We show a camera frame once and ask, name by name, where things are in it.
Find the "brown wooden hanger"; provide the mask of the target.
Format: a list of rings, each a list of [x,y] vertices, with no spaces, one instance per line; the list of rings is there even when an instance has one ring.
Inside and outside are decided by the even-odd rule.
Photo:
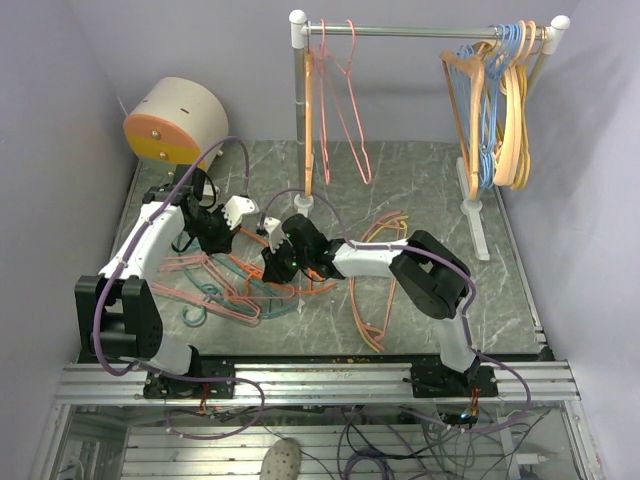
[[[313,183],[313,56],[304,54],[304,194],[310,197]]]

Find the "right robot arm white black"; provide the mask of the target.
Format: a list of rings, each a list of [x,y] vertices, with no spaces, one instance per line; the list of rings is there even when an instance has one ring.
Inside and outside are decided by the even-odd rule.
[[[287,284],[308,270],[323,280],[394,279],[413,305],[436,321],[442,387],[459,396],[475,385],[480,360],[467,320],[475,286],[468,267],[430,233],[417,230],[390,242],[329,239],[302,214],[285,221],[262,215],[259,228],[268,239],[263,281]]]

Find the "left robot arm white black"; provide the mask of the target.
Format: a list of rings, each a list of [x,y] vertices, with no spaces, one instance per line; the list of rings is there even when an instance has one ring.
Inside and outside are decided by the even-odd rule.
[[[139,362],[168,372],[168,384],[182,397],[192,397],[203,387],[197,349],[164,333],[151,281],[174,239],[182,232],[196,241],[202,252],[229,254],[239,223],[225,216],[222,205],[207,210],[200,204],[208,174],[197,168],[163,205],[189,167],[175,169],[171,183],[150,188],[143,196],[134,230],[116,256],[96,275],[79,278],[74,295],[81,353],[106,361]]]

